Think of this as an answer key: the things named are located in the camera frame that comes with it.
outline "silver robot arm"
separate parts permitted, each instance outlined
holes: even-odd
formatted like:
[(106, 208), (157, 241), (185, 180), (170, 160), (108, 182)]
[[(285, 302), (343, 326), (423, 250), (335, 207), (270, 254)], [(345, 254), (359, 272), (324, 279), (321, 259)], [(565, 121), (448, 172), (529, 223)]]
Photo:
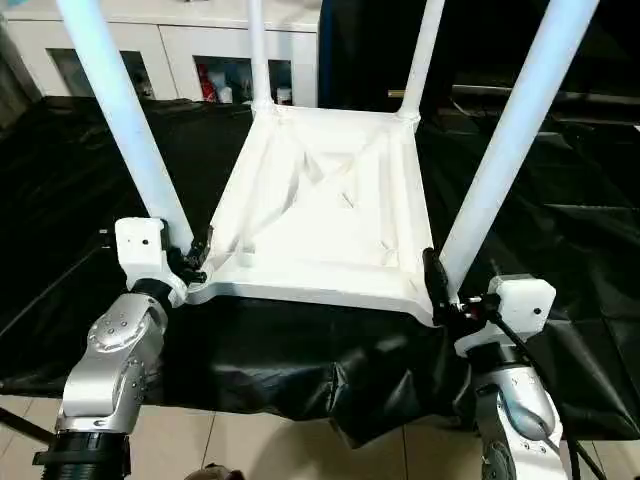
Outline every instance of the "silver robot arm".
[(87, 349), (67, 378), (55, 440), (34, 458), (45, 466), (45, 480), (114, 480), (131, 473), (128, 435), (162, 352), (169, 310), (186, 298), (183, 273), (189, 269), (174, 266), (178, 276), (169, 267), (164, 222), (121, 219), (115, 233), (129, 292), (93, 323)]
[[(463, 317), (499, 318), (524, 341), (542, 331), (555, 289), (530, 276), (495, 277), (488, 295), (462, 307)], [(550, 395), (511, 339), (493, 322), (455, 343), (471, 365), (483, 479), (566, 479), (562, 424)]]

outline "floor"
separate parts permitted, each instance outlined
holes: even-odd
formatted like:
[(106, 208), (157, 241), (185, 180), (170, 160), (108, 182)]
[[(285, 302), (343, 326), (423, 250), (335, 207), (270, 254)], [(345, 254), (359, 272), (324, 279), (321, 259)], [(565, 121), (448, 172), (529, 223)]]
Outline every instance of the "floor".
[[(0, 406), (52, 428), (59, 400), (0, 397)], [(418, 421), (351, 450), (326, 421), (294, 423), (268, 415), (235, 415), (144, 407), (131, 438), (133, 480), (182, 480), (211, 461), (248, 480), (466, 480), (480, 477), (480, 441)], [(584, 442), (609, 480), (640, 475), (640, 443)], [(0, 427), (0, 480), (37, 480), (31, 466), (43, 446)], [(584, 466), (582, 478), (594, 480)]]

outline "metal pole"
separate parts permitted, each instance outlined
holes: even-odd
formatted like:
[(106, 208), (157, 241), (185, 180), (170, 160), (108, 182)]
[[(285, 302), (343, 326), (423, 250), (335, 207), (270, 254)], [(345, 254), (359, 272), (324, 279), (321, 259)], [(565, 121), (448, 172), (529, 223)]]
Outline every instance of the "metal pole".
[(457, 298), (578, 50), (598, 0), (551, 0), (440, 259)]
[(262, 0), (248, 0), (249, 35), (251, 37), (251, 76), (253, 77), (253, 110), (273, 105), (269, 83), (269, 64), (265, 52), (266, 35)]
[(193, 233), (98, 0), (57, 0), (87, 78), (149, 215), (188, 253)]
[(420, 33), (418, 34), (416, 49), (413, 52), (411, 70), (409, 71), (402, 106), (398, 110), (400, 117), (412, 119), (419, 115), (422, 92), (427, 81), (427, 73), (429, 73), (429, 65), (431, 64), (431, 57), (436, 44), (443, 8), (444, 0), (427, 0), (424, 6)]

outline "black tablecloth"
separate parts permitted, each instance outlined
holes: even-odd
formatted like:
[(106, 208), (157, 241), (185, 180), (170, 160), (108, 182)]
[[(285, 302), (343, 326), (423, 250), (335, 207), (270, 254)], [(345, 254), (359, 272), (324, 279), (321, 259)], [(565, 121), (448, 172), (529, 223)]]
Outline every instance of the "black tablecloth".
[[(244, 138), (244, 107), (151, 102), (145, 112), (196, 231), (208, 225)], [(434, 241), (442, 245), (486, 147), (490, 120), (416, 133)], [(558, 295), (530, 341), (581, 438), (639, 438), (640, 133), (550, 125), (463, 290), (531, 273)], [(91, 323), (123, 291), (97, 234), (144, 215), (97, 105), (44, 99), (0, 138), (4, 281), (0, 393), (59, 396)], [(466, 363), (445, 329), (398, 313), (242, 298), (172, 312), (150, 403), (330, 417), (355, 443), (414, 418), (473, 419)]]

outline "white cabinet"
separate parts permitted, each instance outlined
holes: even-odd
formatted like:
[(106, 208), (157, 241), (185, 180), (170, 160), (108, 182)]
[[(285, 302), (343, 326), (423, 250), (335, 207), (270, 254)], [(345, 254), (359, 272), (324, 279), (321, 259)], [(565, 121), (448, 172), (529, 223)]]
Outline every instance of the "white cabinet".
[[(203, 99), (199, 73), (205, 68), (209, 74), (221, 73), (226, 83), (233, 85), (234, 103), (250, 99), (250, 92), (241, 92), (251, 75), (247, 30), (161, 26), (160, 32), (178, 96)], [(267, 31), (266, 42), (274, 97), (278, 87), (291, 88), (295, 105), (316, 106), (316, 35)]]
[[(208, 73), (224, 79), (234, 103), (251, 98), (246, 0), (101, 0), (101, 6), (139, 94), (203, 100), (200, 77), (206, 83)], [(317, 104), (320, 6), (321, 0), (263, 0), (274, 96), (278, 87), (290, 89), (299, 106)], [(43, 95), (92, 95), (55, 0), (29, 0), (3, 14)]]
[[(43, 95), (93, 95), (60, 21), (10, 21), (9, 34)], [(169, 63), (155, 25), (111, 23), (125, 65), (142, 96), (176, 98)]]

